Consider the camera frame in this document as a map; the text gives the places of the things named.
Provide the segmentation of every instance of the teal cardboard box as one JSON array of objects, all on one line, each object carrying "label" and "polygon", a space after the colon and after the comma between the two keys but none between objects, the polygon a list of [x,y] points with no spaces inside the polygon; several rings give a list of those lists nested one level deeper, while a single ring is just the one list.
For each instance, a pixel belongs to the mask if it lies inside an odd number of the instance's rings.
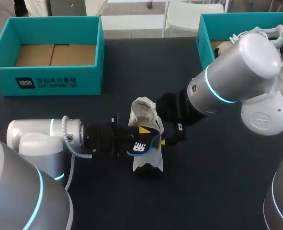
[{"label": "teal cardboard box", "polygon": [[100,17],[9,18],[0,36],[0,92],[99,95],[103,62]]},{"label": "teal cardboard box", "polygon": [[202,68],[215,59],[211,42],[229,41],[233,34],[238,35],[256,26],[270,29],[280,24],[283,25],[283,12],[202,14],[197,36]]}]

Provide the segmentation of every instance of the logo on box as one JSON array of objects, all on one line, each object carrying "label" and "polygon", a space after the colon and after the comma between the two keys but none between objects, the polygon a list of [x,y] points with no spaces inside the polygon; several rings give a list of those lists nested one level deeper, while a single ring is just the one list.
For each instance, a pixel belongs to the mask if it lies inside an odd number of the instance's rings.
[{"label": "logo on box", "polygon": [[35,89],[34,82],[31,78],[16,78],[20,89]]}]

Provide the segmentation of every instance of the gray floor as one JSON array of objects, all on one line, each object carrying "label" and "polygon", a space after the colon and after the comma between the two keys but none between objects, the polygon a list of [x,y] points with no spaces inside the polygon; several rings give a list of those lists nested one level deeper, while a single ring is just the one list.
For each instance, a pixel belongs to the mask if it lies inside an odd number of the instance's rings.
[{"label": "gray floor", "polygon": [[[281,0],[275,0],[274,9],[281,4]],[[13,0],[0,0],[0,4],[4,6],[7,11],[0,5],[0,34],[3,26],[11,14],[14,14]],[[271,0],[254,0],[254,4],[250,4],[249,0],[233,0],[230,4],[229,12],[262,12],[268,11]],[[145,2],[138,3],[108,3],[102,15],[147,15],[147,14],[163,14],[165,8],[164,2],[154,2],[153,9],[149,10]],[[161,30],[133,30],[133,31],[105,31],[106,38],[150,38],[161,37]],[[169,30],[167,36],[196,36],[196,34]]]}]

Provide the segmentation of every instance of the white cable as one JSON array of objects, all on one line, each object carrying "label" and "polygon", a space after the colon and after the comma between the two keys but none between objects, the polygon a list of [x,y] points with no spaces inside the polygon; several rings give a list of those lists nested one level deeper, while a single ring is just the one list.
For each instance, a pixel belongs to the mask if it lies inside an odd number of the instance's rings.
[{"label": "white cable", "polygon": [[75,152],[73,148],[71,147],[68,137],[67,137],[67,121],[69,118],[67,116],[64,116],[62,119],[62,128],[63,128],[63,138],[65,140],[66,147],[68,150],[76,157],[81,157],[81,158],[92,158],[91,154],[80,154],[78,152]]},{"label": "white cable", "polygon": [[77,153],[73,150],[73,148],[71,147],[68,137],[67,137],[67,121],[69,120],[69,118],[67,116],[63,116],[62,118],[62,129],[63,129],[63,138],[66,144],[66,147],[68,148],[69,152],[72,154],[71,155],[71,166],[70,166],[70,173],[69,173],[69,178],[68,178],[68,182],[66,184],[65,190],[67,191],[70,187],[72,178],[73,178],[73,173],[74,173],[74,162],[75,162],[75,157],[81,157],[81,158],[92,158],[91,154],[80,154]]}]

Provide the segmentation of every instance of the robotic arm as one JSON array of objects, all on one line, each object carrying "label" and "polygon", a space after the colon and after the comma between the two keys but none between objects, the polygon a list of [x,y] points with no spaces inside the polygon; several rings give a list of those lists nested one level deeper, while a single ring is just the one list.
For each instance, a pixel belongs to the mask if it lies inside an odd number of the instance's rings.
[{"label": "robotic arm", "polygon": [[[158,99],[158,116],[174,123],[175,127],[175,133],[165,139],[166,145],[185,140],[184,126],[193,125],[236,102],[242,102],[241,118],[253,132],[275,135],[283,131],[283,64],[276,48],[259,34],[242,36],[226,53],[193,78],[187,89],[179,93],[166,93]],[[72,202],[57,183],[62,183],[62,156],[68,151],[72,154],[73,172],[74,156],[91,158],[95,151],[112,150],[119,153],[123,143],[132,142],[131,138],[138,136],[140,127],[120,126],[118,120],[118,115],[114,115],[111,122],[94,125],[83,125],[79,119],[69,120],[66,117],[62,120],[12,121],[7,131],[7,144],[12,149],[0,143],[0,225],[12,222],[10,215],[3,218],[3,212],[7,215],[10,210],[8,206],[17,207],[23,203],[22,196],[25,196],[29,209],[23,213],[16,212],[19,218],[16,218],[16,228],[11,229],[70,229]],[[156,145],[161,147],[160,139]],[[25,177],[22,181],[12,177],[17,170]],[[264,216],[269,230],[283,230],[282,185],[283,163],[264,203]],[[21,197],[8,200],[16,194]],[[60,205],[57,203],[54,208],[64,210],[62,216],[52,222],[47,221],[51,218],[47,216],[49,212],[45,212],[50,207],[51,197],[60,197],[57,200]]]},{"label": "robotic arm", "polygon": [[192,125],[242,102],[241,118],[253,132],[283,131],[283,64],[276,48],[259,34],[247,34],[219,56],[179,94],[157,101],[165,121]]}]

